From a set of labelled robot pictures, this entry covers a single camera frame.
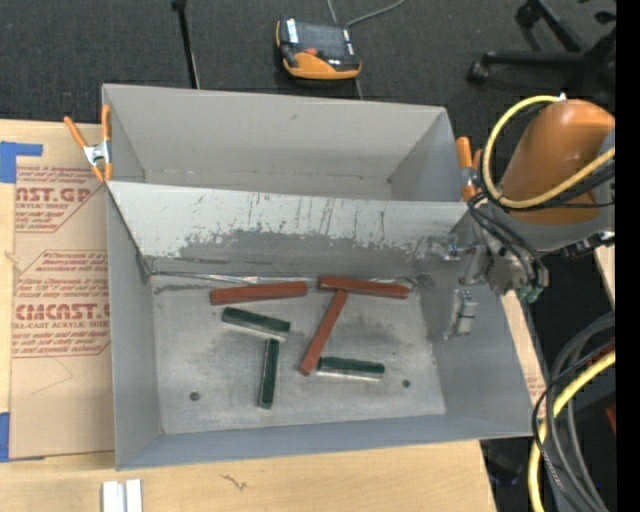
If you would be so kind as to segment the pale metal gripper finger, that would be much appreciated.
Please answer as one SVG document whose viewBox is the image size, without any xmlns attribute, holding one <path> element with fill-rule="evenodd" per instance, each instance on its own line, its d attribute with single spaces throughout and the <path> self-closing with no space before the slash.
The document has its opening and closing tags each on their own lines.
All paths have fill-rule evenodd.
<svg viewBox="0 0 640 512">
<path fill-rule="evenodd" d="M 447 238 L 436 238 L 430 241 L 430 251 L 443 261 L 459 261 L 464 252 L 455 241 Z"/>
<path fill-rule="evenodd" d="M 469 335 L 476 318 L 477 308 L 478 301 L 474 299 L 469 289 L 454 289 L 448 318 L 443 329 L 443 338 L 448 340 Z"/>
</svg>

